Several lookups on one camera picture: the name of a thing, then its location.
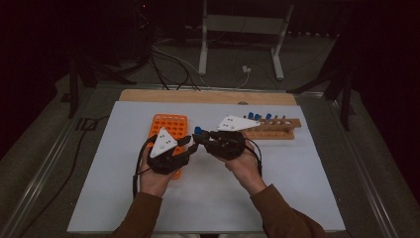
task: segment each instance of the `hand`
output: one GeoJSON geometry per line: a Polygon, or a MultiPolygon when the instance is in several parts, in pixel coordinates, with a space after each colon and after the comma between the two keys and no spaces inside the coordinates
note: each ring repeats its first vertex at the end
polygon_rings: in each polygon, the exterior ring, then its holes
{"type": "MultiPolygon", "coordinates": [[[[251,145],[249,141],[246,141],[246,145],[251,149],[254,149],[254,146],[251,145]]],[[[257,194],[266,188],[263,178],[259,174],[256,161],[257,158],[255,158],[247,149],[245,149],[236,159],[230,161],[222,158],[217,159],[225,163],[225,167],[234,174],[241,186],[246,189],[250,195],[257,194]]]]}
{"type": "Polygon", "coordinates": [[[167,185],[169,184],[170,179],[176,173],[176,171],[170,173],[169,175],[160,175],[150,169],[148,165],[149,149],[150,148],[146,148],[143,152],[142,163],[140,164],[139,171],[144,172],[140,175],[140,191],[162,197],[167,189],[167,185]]]}

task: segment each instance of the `white tabletop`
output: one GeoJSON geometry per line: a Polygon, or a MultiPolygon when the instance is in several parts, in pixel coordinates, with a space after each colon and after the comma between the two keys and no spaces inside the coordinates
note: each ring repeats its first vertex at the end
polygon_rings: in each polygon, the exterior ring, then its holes
{"type": "MultiPolygon", "coordinates": [[[[111,232],[124,219],[132,198],[132,175],[155,114],[188,117],[216,130],[226,115],[249,112],[299,118],[294,140],[256,141],[262,150],[262,177],[293,208],[328,231],[345,230],[343,219],[299,106],[116,102],[71,217],[68,232],[111,232]]],[[[172,180],[163,197],[156,232],[261,232],[262,221],[249,195],[221,162],[203,147],[172,180]]]]}

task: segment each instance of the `dark background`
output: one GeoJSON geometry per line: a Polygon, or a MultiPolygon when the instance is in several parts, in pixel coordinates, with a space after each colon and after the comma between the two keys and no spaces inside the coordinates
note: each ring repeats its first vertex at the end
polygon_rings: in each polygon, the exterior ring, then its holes
{"type": "MultiPolygon", "coordinates": [[[[170,36],[185,38],[184,26],[201,24],[201,1],[142,1],[149,24],[170,36]]],[[[209,1],[209,9],[236,14],[274,16],[256,1],[250,8],[235,7],[239,1],[209,1]]],[[[56,95],[53,84],[68,73],[67,50],[62,38],[71,39],[94,58],[111,64],[127,56],[121,46],[124,28],[133,24],[129,1],[2,1],[0,3],[0,103],[2,158],[19,136],[56,95]],[[92,44],[102,39],[101,44],[92,44]]],[[[289,31],[337,37],[323,70],[337,62],[354,69],[357,90],[385,140],[389,151],[420,199],[419,156],[419,4],[412,1],[299,1],[289,31]]]]}

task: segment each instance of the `brown jacket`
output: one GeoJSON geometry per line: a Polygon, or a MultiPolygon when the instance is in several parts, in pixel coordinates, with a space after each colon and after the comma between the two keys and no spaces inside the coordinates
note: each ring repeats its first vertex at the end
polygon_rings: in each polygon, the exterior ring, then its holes
{"type": "MultiPolygon", "coordinates": [[[[291,208],[273,185],[251,196],[251,200],[260,212],[263,229],[270,238],[326,237],[318,223],[291,208]]],[[[160,197],[138,193],[126,218],[110,238],[151,237],[161,201],[160,197]]]]}

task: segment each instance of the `blue test tube cap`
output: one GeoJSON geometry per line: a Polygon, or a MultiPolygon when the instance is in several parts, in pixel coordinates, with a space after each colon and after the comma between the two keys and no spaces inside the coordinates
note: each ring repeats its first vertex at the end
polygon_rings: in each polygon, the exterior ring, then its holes
{"type": "Polygon", "coordinates": [[[194,134],[201,135],[201,127],[195,127],[194,134]]]}

